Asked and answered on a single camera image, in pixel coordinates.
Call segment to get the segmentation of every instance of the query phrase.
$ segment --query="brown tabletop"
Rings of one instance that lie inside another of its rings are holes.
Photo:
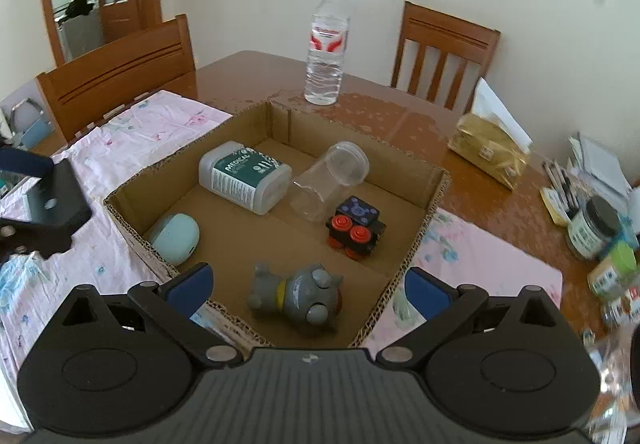
[[[450,110],[353,75],[345,75],[338,102],[315,106],[302,97],[305,64],[261,52],[233,54],[164,88],[228,113],[266,99],[352,125],[449,170],[452,184],[441,207],[508,241],[562,272],[562,314],[575,331],[604,334],[597,300],[587,286],[592,263],[568,249],[564,229],[553,224],[539,189],[548,178],[533,167],[510,191],[447,149],[458,117]]]

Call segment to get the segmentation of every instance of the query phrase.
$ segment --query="light blue oval object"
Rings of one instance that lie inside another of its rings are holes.
[[[182,213],[168,215],[155,224],[148,241],[171,265],[180,265],[193,254],[200,240],[200,228],[193,218]]]

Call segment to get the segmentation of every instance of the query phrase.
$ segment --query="chair backrest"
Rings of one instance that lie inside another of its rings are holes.
[[[448,109],[452,109],[456,103],[468,62],[471,61],[480,65],[476,83],[473,85],[471,94],[467,97],[466,113],[471,108],[472,96],[478,80],[480,77],[484,77],[489,69],[498,40],[500,40],[500,32],[405,1],[396,62],[391,77],[391,87],[393,88],[398,85],[400,64],[402,63],[404,42],[406,40],[418,43],[418,53],[407,90],[411,95],[415,95],[418,90],[418,82],[420,81],[427,47],[432,46],[440,51],[440,57],[427,91],[427,100],[431,102],[435,101],[438,94],[447,56],[453,54],[461,58],[462,61],[453,77],[445,103],[445,107]]]
[[[108,43],[37,77],[67,141],[114,108],[195,70],[187,17]]]

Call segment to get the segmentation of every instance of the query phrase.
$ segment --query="gray cat figurine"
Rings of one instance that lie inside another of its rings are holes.
[[[288,278],[276,276],[259,263],[246,302],[255,314],[282,313],[299,327],[333,328],[342,308],[341,283],[342,276],[331,276],[319,263]]]

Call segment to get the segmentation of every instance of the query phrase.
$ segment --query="toy car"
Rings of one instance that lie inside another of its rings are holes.
[[[358,197],[349,197],[326,221],[329,229],[328,244],[334,249],[345,249],[351,259],[361,259],[375,249],[386,225],[378,220],[380,212]]]

